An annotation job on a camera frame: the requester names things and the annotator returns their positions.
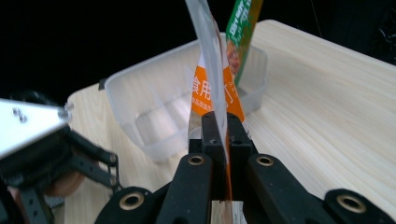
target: clear plastic packaging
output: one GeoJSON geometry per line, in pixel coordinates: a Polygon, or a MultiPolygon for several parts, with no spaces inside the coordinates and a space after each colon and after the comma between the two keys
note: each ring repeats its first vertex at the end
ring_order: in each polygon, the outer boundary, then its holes
{"type": "MultiPolygon", "coordinates": [[[[188,149],[191,82],[199,57],[199,43],[193,41],[126,68],[106,81],[117,122],[153,161],[164,161],[188,149]]],[[[247,115],[262,104],[266,65],[265,52],[251,46],[238,86],[247,115]]]]}

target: wood grain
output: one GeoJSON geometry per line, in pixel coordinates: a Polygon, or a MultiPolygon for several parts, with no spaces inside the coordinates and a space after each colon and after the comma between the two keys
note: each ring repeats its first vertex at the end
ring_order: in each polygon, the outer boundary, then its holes
{"type": "MultiPolygon", "coordinates": [[[[278,157],[319,198],[352,189],[396,218],[396,67],[276,21],[259,22],[252,44],[269,59],[262,107],[247,116],[258,150],[278,157]]],[[[184,153],[163,163],[147,159],[97,85],[69,102],[71,127],[119,154],[124,186],[154,191],[172,179],[184,153]]],[[[108,193],[85,180],[57,222],[93,223],[108,193]]]]}

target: black background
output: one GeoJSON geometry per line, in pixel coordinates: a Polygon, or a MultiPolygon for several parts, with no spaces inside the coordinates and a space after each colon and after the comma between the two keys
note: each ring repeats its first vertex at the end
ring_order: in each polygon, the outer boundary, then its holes
{"type": "MultiPolygon", "coordinates": [[[[260,21],[281,21],[370,54],[375,30],[394,2],[264,0],[260,21]]],[[[224,31],[234,1],[208,3],[224,31]]],[[[0,29],[0,97],[30,89],[60,104],[74,91],[196,38],[184,0],[9,1],[0,4],[0,29]]]]}

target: plastic box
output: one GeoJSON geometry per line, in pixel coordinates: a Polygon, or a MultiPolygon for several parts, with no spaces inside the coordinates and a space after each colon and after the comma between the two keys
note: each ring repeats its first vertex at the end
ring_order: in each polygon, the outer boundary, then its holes
{"type": "MultiPolygon", "coordinates": [[[[121,128],[153,161],[188,149],[193,74],[198,41],[167,51],[111,76],[107,97],[121,128]]],[[[262,104],[267,55],[251,47],[238,93],[245,113],[262,104]]]]}

